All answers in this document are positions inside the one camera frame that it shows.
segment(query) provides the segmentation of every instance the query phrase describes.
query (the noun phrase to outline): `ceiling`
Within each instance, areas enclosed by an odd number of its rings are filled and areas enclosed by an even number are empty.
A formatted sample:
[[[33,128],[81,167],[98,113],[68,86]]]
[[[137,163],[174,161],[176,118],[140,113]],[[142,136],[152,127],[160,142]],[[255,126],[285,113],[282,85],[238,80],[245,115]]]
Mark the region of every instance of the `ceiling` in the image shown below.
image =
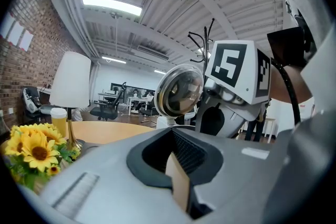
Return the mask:
[[[283,0],[119,0],[142,7],[139,17],[85,6],[82,0],[52,0],[78,44],[92,59],[124,59],[144,69],[169,70],[197,59],[197,46],[188,32],[203,35],[215,18],[212,40],[248,39],[270,52],[266,34],[283,28]],[[133,55],[138,45],[169,57],[165,63]]]

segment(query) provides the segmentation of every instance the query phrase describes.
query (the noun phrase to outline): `lamp base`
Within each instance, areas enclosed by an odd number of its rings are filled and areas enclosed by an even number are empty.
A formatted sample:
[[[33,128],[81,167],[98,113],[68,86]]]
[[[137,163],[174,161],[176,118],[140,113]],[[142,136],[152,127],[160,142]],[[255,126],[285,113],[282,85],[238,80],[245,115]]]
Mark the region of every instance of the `lamp base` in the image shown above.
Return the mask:
[[[79,150],[81,150],[82,145],[78,143],[78,141],[75,138],[74,130],[72,129],[72,120],[70,119],[68,119],[68,130],[69,130],[68,149],[72,150],[73,147],[77,147]]]

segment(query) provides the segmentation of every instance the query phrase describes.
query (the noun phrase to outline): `white lamp shade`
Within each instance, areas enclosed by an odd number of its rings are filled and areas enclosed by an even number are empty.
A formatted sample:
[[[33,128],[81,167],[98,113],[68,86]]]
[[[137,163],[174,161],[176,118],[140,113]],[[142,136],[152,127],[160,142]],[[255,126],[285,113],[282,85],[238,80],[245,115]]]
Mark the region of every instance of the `white lamp shade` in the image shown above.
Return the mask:
[[[55,75],[50,103],[67,108],[88,106],[90,66],[86,56],[67,51]]]

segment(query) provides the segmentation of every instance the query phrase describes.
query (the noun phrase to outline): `air conditioner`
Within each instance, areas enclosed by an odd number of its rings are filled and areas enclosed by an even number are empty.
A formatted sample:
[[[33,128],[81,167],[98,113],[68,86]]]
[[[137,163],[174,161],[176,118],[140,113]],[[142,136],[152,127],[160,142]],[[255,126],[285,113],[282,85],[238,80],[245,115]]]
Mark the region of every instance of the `air conditioner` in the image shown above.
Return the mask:
[[[169,57],[167,57],[166,55],[156,50],[143,47],[141,45],[138,46],[138,49],[132,49],[131,51],[135,56],[139,58],[150,60],[156,63],[166,63],[169,60]]]

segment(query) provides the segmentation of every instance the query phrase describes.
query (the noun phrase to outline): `round table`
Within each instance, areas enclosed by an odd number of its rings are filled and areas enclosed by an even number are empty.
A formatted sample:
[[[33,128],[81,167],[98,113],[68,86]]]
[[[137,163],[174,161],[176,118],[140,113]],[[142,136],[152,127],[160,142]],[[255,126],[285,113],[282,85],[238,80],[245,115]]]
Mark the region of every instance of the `round table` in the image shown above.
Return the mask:
[[[108,121],[75,121],[72,128],[77,139],[96,144],[108,144],[154,130],[136,124]]]

